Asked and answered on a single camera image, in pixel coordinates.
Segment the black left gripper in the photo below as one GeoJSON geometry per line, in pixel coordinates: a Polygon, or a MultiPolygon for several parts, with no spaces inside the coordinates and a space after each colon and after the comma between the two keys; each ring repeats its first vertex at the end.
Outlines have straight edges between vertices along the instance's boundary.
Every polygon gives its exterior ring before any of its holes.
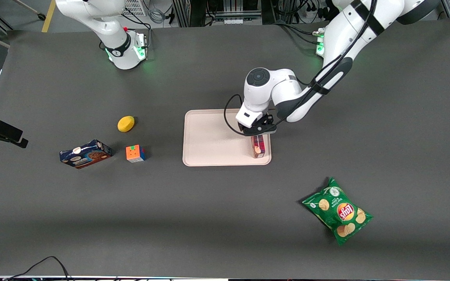
{"type": "Polygon", "coordinates": [[[251,135],[251,138],[256,138],[257,135],[271,135],[276,133],[277,125],[274,123],[273,115],[264,115],[255,121],[250,128],[239,123],[239,129],[244,135],[251,135]]]}

